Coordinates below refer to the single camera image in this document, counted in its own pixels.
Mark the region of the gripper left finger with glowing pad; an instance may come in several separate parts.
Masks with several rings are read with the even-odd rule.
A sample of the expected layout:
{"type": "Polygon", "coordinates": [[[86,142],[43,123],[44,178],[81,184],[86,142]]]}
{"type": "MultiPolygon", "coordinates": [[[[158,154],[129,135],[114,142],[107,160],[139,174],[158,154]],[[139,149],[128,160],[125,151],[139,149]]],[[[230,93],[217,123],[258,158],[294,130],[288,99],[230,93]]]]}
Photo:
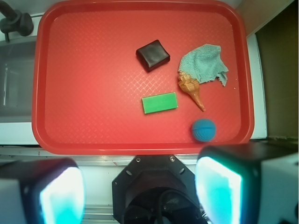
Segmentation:
{"type": "Polygon", "coordinates": [[[85,181],[70,158],[1,162],[2,224],[80,224],[85,181]]]}

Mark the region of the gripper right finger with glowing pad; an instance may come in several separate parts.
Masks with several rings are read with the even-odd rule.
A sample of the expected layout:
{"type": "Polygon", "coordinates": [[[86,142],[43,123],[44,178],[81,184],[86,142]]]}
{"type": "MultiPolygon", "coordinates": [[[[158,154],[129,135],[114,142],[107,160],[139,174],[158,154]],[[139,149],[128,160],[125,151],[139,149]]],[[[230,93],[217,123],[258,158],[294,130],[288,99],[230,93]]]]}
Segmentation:
{"type": "Polygon", "coordinates": [[[296,224],[298,145],[250,142],[204,147],[195,167],[195,187],[213,224],[296,224]]]}

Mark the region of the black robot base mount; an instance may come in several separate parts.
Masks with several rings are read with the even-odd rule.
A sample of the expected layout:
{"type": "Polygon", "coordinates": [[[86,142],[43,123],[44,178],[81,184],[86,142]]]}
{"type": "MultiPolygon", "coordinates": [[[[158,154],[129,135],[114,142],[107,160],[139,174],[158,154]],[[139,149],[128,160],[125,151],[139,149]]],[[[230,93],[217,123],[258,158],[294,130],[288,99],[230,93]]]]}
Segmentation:
{"type": "Polygon", "coordinates": [[[174,155],[136,156],[112,181],[120,224],[205,224],[195,175],[174,155]]]}

